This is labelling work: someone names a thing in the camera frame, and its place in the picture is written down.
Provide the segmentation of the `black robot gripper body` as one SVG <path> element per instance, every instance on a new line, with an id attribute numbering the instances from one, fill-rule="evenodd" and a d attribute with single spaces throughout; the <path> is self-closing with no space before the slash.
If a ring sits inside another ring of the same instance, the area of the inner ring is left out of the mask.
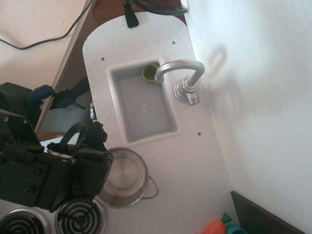
<path id="1" fill-rule="evenodd" d="M 53 212 L 73 200 L 92 200 L 106 182 L 114 156 L 108 151 L 82 151 L 69 162 L 52 160 L 51 164 L 37 166 L 32 175 L 42 179 L 32 185 L 37 193 L 32 207 Z"/>

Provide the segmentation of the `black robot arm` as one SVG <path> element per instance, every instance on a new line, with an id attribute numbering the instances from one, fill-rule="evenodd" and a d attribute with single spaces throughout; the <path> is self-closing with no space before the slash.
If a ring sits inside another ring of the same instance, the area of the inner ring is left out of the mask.
<path id="1" fill-rule="evenodd" d="M 1 199 L 51 212 L 69 202 L 92 200 L 114 160 L 104 147 L 106 139 L 99 122 L 78 122 L 60 142 L 43 147 L 26 117 L 1 110 Z"/>

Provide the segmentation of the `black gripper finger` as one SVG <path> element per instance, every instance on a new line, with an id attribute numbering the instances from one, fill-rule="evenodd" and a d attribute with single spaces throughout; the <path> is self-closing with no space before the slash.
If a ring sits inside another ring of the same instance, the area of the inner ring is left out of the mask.
<path id="1" fill-rule="evenodd" d="M 83 140 L 83 144 L 85 144 L 88 148 L 98 150 L 101 152 L 106 151 L 104 143 L 107 140 L 107 133 L 103 130 L 103 125 L 95 121 L 88 128 Z"/>

